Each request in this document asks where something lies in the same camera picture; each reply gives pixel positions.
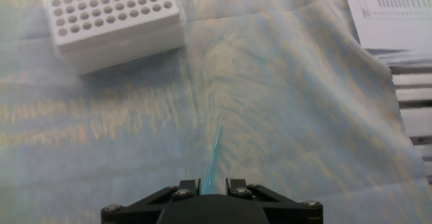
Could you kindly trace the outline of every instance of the wrinkled fabric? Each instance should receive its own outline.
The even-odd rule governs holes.
[[[41,0],[0,0],[0,223],[100,223],[203,178],[324,204],[326,223],[428,223],[432,193],[390,71],[346,0],[182,0],[187,45],[85,76]]]

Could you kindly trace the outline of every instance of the screw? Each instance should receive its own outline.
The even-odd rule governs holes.
[[[105,207],[103,210],[107,212],[111,211],[118,211],[122,206],[119,204],[110,204],[109,206]]]
[[[306,200],[302,202],[306,207],[318,207],[321,206],[321,203],[315,200]]]
[[[168,186],[168,190],[178,190],[178,186]]]
[[[246,196],[249,195],[250,193],[251,193],[250,190],[248,190],[247,188],[236,188],[231,192],[231,194],[237,196]]]
[[[248,188],[257,188],[259,186],[259,184],[248,184]]]
[[[192,193],[192,191],[190,191],[190,190],[187,190],[187,189],[181,189],[181,190],[177,190],[174,194],[175,194],[176,196],[189,196],[189,195],[191,195],[191,194],[193,194],[193,193]]]

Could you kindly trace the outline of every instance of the stack of paper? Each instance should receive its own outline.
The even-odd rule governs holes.
[[[432,0],[348,0],[361,45],[390,67],[432,67]]]

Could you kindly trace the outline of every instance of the white tip rack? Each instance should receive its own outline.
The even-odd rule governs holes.
[[[44,0],[56,55],[78,74],[181,47],[179,0]]]

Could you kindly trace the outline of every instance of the paper document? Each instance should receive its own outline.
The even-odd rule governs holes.
[[[432,51],[432,0],[348,0],[366,49]]]

